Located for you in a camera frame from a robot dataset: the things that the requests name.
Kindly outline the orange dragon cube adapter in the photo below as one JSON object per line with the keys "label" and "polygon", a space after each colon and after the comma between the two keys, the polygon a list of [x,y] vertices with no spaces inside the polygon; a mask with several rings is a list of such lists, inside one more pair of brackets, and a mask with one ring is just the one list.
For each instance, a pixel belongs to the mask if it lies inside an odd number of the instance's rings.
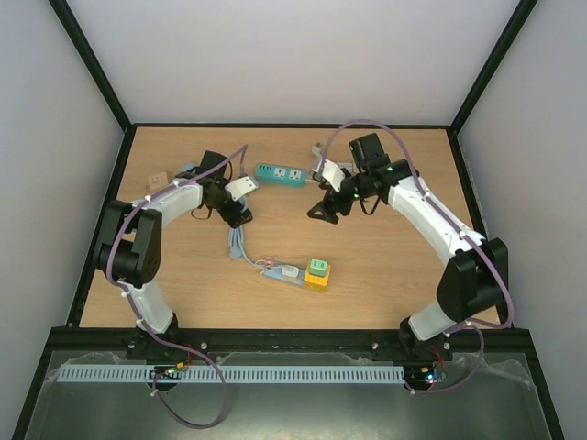
{"label": "orange dragon cube adapter", "polygon": [[170,183],[170,175],[167,171],[151,174],[147,177],[146,188],[149,193],[155,193]]}

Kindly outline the light blue power strip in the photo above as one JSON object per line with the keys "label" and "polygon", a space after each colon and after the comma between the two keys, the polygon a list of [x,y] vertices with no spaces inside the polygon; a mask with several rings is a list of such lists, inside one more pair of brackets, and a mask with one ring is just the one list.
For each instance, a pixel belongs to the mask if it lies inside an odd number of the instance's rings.
{"label": "light blue power strip", "polygon": [[293,265],[276,262],[267,266],[261,274],[269,279],[297,287],[304,286],[305,270]]}

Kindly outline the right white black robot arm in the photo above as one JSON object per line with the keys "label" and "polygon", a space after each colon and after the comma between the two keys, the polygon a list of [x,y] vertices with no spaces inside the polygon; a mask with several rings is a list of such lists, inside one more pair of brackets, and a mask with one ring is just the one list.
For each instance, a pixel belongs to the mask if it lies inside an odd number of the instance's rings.
{"label": "right white black robot arm", "polygon": [[433,339],[476,322],[477,314],[504,302],[507,247],[460,221],[430,191],[409,158],[390,160],[377,134],[350,141],[349,150],[354,173],[327,159],[325,148],[315,149],[313,177],[325,195],[307,214],[335,225],[354,204],[373,198],[403,215],[434,249],[444,265],[435,299],[399,327],[402,352],[421,358]]}

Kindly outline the light blue charger plug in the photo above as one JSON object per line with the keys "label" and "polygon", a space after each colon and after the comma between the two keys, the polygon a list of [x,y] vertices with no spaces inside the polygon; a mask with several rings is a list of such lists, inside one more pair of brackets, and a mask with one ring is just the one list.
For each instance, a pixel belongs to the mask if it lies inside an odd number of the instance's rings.
{"label": "light blue charger plug", "polygon": [[194,162],[188,162],[181,168],[181,172],[191,172],[197,167],[197,164]]}

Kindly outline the teal power strip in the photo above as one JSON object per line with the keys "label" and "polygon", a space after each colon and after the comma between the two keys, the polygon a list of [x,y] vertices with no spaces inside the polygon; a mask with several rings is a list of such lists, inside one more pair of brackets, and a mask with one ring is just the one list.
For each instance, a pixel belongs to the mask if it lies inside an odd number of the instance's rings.
{"label": "teal power strip", "polygon": [[258,182],[301,188],[305,185],[306,171],[283,165],[259,163],[254,175]]}

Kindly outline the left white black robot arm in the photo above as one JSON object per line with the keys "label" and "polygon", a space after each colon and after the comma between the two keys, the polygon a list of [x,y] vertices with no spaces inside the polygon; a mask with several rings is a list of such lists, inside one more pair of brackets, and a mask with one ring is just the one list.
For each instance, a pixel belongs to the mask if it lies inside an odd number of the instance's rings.
{"label": "left white black robot arm", "polygon": [[175,320],[157,280],[161,265],[162,231],[193,210],[216,211],[232,229],[252,221],[245,198],[259,185],[241,173],[234,179],[232,160],[245,148],[226,157],[206,151],[198,164],[180,171],[163,188],[132,203],[114,200],[104,213],[93,261],[95,268],[127,299],[137,327],[165,334]]}

